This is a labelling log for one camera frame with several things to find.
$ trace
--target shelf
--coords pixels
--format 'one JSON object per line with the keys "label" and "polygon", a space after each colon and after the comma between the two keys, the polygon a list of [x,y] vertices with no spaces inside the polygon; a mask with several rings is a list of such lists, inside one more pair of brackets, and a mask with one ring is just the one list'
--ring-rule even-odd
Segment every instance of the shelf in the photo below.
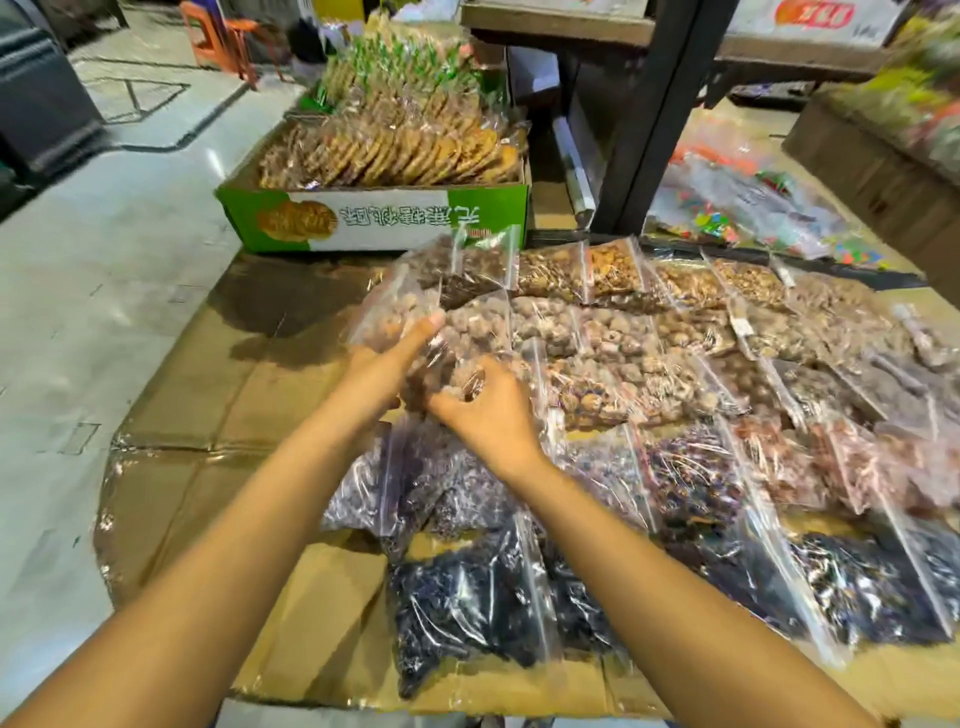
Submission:
{"label": "shelf", "polygon": [[[542,9],[506,5],[489,0],[466,0],[461,6],[461,23],[480,37],[493,39],[500,34],[515,45],[553,50],[578,40],[587,45],[611,44],[620,52],[642,55],[653,38],[655,21],[626,12],[598,13]],[[525,43],[517,42],[527,36]],[[774,40],[762,36],[728,34],[720,45],[716,60],[725,63],[760,63],[771,66],[809,68],[822,74],[839,72],[874,75],[886,60],[883,49],[803,40]]]}

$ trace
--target person's right hand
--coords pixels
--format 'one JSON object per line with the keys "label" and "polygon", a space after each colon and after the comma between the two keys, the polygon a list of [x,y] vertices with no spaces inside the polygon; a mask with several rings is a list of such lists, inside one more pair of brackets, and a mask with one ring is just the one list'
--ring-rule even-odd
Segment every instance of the person's right hand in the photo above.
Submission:
{"label": "person's right hand", "polygon": [[546,455],[526,389],[492,356],[483,357],[480,366],[484,384],[474,401],[461,402],[440,393],[427,401],[427,409],[511,485],[532,466],[547,461]]}

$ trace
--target stool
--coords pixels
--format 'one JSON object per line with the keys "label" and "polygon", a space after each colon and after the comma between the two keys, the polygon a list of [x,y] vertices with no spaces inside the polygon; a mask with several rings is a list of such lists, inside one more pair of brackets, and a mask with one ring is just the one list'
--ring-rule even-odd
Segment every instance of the stool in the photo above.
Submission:
{"label": "stool", "polygon": [[262,40],[264,44],[266,44],[267,53],[270,55],[270,60],[274,62],[276,74],[280,77],[281,81],[285,81],[283,73],[280,71],[280,64],[276,62],[273,39],[260,28],[260,24],[256,20],[247,20],[246,18],[224,20],[224,25],[233,36],[233,44],[237,49],[237,54],[240,59],[240,67],[238,69],[240,78],[246,79],[254,91],[256,91],[256,71],[253,69],[253,64],[250,62],[250,53],[247,50],[247,33]]}
{"label": "stool", "polygon": [[[197,63],[214,63],[227,73],[236,73],[236,59],[220,40],[220,32],[210,13],[205,8],[184,0],[180,3],[180,14],[183,15],[183,22],[186,23],[186,32],[190,36],[190,46],[193,48],[193,56],[197,59]],[[201,31],[204,39],[198,42],[193,30]]]}

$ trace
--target black metal post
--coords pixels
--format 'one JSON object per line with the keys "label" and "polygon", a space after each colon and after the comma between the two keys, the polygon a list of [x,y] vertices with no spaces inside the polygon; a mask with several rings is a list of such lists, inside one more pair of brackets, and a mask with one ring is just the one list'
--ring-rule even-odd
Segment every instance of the black metal post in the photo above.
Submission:
{"label": "black metal post", "polygon": [[592,231],[642,231],[736,3],[672,0],[658,6],[657,26],[639,83],[617,124]]}

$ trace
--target green and white box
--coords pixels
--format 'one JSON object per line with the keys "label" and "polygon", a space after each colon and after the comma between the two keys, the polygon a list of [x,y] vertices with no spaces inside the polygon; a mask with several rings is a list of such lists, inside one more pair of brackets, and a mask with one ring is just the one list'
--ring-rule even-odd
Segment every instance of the green and white box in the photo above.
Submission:
{"label": "green and white box", "polygon": [[490,186],[330,187],[315,192],[261,188],[263,153],[296,123],[281,121],[215,192],[244,247],[253,253],[410,250],[461,224],[473,239],[511,225],[524,231],[526,164],[520,182]]}

